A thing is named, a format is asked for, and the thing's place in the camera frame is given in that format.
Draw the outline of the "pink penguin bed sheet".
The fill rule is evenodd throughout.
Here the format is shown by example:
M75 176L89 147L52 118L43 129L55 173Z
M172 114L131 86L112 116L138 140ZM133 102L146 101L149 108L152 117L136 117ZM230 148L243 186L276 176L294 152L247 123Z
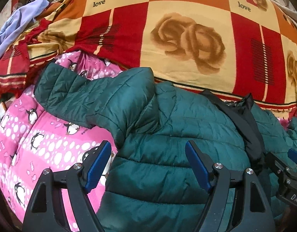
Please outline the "pink penguin bed sheet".
M62 54L54 61L89 80L113 78L122 72L116 64L81 51ZM67 170L82 162L84 152L107 140L112 147L111 156L97 187L88 194L94 211L99 209L109 168L117 153L109 131L98 126L92 129L80 127L47 113L35 100L33 85L8 107L1 118L0 188L11 215L20 220L20 225L45 168L53 172Z

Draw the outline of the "dark green puffer jacket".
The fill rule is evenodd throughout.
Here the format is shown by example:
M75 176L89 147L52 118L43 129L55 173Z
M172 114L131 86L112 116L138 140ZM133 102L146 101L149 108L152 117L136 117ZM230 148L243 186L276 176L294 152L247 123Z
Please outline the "dark green puffer jacket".
M117 148L97 211L105 231L192 231L208 199L185 155L193 140L202 152L230 170L248 167L260 175L275 219L286 211L276 197L277 177L260 169L261 152L271 152L291 169L297 151L297 118L287 129L269 111L251 105L263 143L248 148L243 133L206 93L169 82L156 83L150 68L88 80L50 63L34 95L49 114L72 124L109 131Z

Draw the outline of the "red beige rose blanket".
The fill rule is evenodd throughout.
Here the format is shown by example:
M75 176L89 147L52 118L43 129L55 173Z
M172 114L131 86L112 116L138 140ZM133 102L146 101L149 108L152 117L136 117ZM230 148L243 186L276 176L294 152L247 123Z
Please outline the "red beige rose blanket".
M0 59L0 98L78 50L149 67L188 91L252 94L277 117L297 117L297 25L275 0L58 0Z

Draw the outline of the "lavender cloth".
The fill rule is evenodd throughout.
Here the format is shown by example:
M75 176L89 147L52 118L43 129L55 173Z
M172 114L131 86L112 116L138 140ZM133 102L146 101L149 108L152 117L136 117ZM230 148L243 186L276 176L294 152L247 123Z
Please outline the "lavender cloth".
M34 0L14 11L0 29L0 58L8 46L49 5L48 0Z

